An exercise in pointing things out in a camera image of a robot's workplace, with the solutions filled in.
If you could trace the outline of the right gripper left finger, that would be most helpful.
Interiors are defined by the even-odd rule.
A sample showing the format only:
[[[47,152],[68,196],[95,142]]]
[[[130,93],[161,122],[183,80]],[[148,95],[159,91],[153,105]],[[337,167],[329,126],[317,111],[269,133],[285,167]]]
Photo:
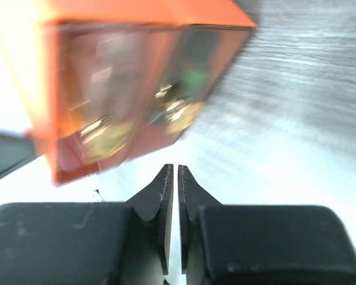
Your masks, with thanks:
[[[174,170],[125,202],[0,206],[0,284],[165,284]]]

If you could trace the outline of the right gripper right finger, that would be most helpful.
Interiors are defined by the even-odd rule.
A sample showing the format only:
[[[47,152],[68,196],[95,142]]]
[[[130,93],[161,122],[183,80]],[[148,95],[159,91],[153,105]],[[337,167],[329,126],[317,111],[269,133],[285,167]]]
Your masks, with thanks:
[[[187,284],[356,284],[356,251],[320,205],[224,205],[177,171]]]

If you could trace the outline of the green lipstick box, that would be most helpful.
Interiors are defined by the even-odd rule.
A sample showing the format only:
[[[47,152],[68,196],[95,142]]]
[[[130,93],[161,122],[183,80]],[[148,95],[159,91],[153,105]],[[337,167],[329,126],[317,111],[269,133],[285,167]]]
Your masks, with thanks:
[[[208,80],[208,69],[192,65],[183,74],[182,90],[184,97],[196,100],[203,92]]]

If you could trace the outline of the clear acrylic drawer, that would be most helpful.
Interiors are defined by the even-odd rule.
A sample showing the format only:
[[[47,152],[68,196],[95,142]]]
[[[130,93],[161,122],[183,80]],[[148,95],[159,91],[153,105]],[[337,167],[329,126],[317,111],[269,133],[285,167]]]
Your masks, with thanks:
[[[117,25],[63,33],[58,144],[60,170],[102,162],[125,148],[135,128],[150,32]]]
[[[206,98],[252,32],[250,27],[195,25],[184,29],[127,154],[132,160],[174,144],[201,112]],[[202,94],[184,97],[182,77],[192,65],[208,69]]]

